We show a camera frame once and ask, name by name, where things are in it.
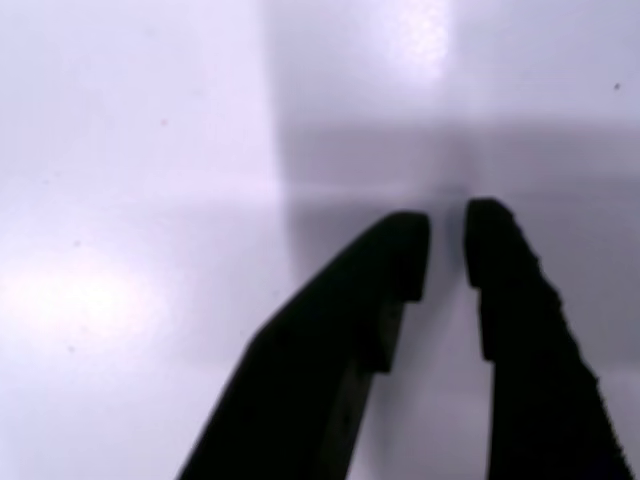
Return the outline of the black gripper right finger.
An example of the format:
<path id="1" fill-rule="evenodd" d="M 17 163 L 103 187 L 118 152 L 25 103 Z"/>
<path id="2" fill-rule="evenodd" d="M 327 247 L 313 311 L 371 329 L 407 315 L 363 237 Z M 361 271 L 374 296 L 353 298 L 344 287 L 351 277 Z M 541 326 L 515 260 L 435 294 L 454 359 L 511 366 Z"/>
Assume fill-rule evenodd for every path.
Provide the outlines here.
<path id="1" fill-rule="evenodd" d="M 561 297 L 500 201 L 468 202 L 464 254 L 493 367 L 488 478 L 633 478 Z"/>

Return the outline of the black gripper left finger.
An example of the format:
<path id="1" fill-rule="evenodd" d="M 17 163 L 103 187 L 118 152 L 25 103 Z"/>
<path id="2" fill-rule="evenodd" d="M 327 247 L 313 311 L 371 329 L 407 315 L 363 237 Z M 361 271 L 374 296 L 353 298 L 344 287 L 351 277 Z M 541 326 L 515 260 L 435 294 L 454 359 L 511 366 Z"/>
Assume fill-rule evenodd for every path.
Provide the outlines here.
<path id="1" fill-rule="evenodd" d="M 427 215 L 392 213 L 344 248 L 253 337 L 183 479 L 343 479 L 373 378 L 422 298 Z"/>

